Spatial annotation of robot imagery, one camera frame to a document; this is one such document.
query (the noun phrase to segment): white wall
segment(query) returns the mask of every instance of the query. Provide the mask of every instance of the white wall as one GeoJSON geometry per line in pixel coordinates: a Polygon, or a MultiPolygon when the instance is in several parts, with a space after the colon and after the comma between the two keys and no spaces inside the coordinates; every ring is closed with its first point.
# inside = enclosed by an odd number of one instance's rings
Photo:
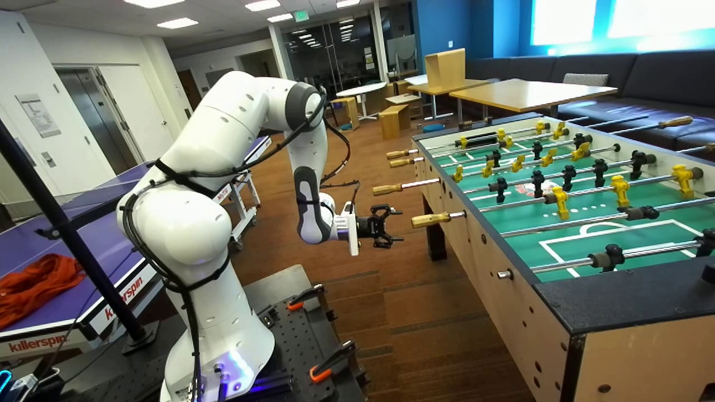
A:
{"type": "MultiPolygon", "coordinates": [[[[65,92],[31,28],[17,14],[0,11],[0,58],[0,119],[36,162],[36,173],[46,187],[60,197],[85,193],[111,180],[111,166],[65,92]],[[19,99],[39,99],[58,135],[39,137],[19,99]]],[[[0,163],[0,204],[17,216],[19,212],[15,214],[11,207],[25,207],[27,202],[28,194],[19,182],[9,166],[0,163]]]]}
{"type": "Polygon", "coordinates": [[[244,42],[244,44],[234,44],[234,48],[222,48],[217,51],[182,57],[182,58],[176,58],[174,64],[178,71],[189,70],[197,80],[197,88],[202,92],[202,89],[207,89],[206,73],[221,71],[221,70],[239,70],[240,71],[244,70],[244,64],[239,60],[240,57],[266,51],[266,49],[273,49],[271,39],[244,42]]]}
{"type": "Polygon", "coordinates": [[[176,138],[189,102],[174,62],[161,39],[129,39],[83,30],[34,24],[34,32],[55,68],[139,64],[161,109],[161,120],[176,138]]]}

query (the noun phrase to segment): desk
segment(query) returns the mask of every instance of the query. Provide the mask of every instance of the desk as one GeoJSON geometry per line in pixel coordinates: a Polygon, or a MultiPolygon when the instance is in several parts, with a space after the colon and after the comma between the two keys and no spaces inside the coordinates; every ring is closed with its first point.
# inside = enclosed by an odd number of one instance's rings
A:
{"type": "Polygon", "coordinates": [[[430,99],[430,117],[425,119],[425,120],[430,120],[430,119],[437,119],[437,96],[450,94],[450,92],[463,89],[463,88],[477,88],[477,85],[485,85],[485,82],[489,82],[489,80],[464,80],[463,85],[455,85],[455,88],[435,88],[435,85],[422,82],[422,85],[411,85],[408,89],[411,92],[420,92],[420,94],[428,94],[428,99],[430,99]]]}
{"type": "Polygon", "coordinates": [[[370,85],[361,85],[361,88],[349,88],[349,89],[338,92],[335,96],[339,96],[339,99],[355,96],[357,102],[359,102],[359,111],[361,111],[359,120],[370,120],[374,117],[367,114],[367,105],[363,105],[367,102],[367,94],[379,92],[383,85],[386,82],[370,82],[370,85]]]}
{"type": "Polygon", "coordinates": [[[497,80],[479,88],[464,88],[448,92],[457,99],[457,120],[463,123],[463,100],[477,102],[485,107],[497,107],[513,114],[557,107],[559,102],[580,100],[615,94],[617,88],[587,88],[570,82],[540,82],[540,80],[497,80]]]}

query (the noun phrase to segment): glass door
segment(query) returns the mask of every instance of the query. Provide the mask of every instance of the glass door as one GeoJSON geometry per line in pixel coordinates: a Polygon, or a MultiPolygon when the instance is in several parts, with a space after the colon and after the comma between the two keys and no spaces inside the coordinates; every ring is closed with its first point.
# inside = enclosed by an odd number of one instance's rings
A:
{"type": "Polygon", "coordinates": [[[370,16],[314,22],[283,33],[294,80],[321,88],[327,99],[349,88],[377,82],[370,16]]]}

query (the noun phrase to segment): white robotic arm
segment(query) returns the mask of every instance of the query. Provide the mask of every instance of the white robotic arm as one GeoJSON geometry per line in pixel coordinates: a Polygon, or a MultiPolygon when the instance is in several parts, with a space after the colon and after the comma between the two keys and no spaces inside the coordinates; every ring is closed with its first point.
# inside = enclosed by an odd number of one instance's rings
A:
{"type": "Polygon", "coordinates": [[[244,168],[260,129],[283,129],[286,142],[302,133],[288,144],[298,236],[321,244],[346,235],[357,255],[352,205],[335,214],[333,198],[320,193],[325,166],[321,96],[292,80],[225,73],[115,212],[125,235],[168,278],[169,299],[189,329],[168,357],[162,401],[244,395],[273,356],[273,334],[249,311],[227,258],[230,216],[211,202],[244,168]]]}

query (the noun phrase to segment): wooden panel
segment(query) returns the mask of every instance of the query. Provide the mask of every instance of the wooden panel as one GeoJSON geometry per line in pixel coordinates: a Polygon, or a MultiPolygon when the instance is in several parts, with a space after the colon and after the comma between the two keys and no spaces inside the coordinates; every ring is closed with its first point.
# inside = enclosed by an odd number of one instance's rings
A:
{"type": "Polygon", "coordinates": [[[496,330],[536,401],[559,401],[570,336],[493,240],[469,219],[476,286],[496,330]]]}
{"type": "Polygon", "coordinates": [[[713,336],[715,318],[590,334],[577,401],[698,401],[715,385],[713,336]]]}
{"type": "MultiPolygon", "coordinates": [[[[464,211],[466,207],[459,204],[459,198],[446,187],[441,194],[440,212],[464,212],[464,211]]],[[[466,216],[441,223],[441,230],[463,269],[469,269],[474,259],[470,259],[470,235],[469,235],[466,216]]]]}

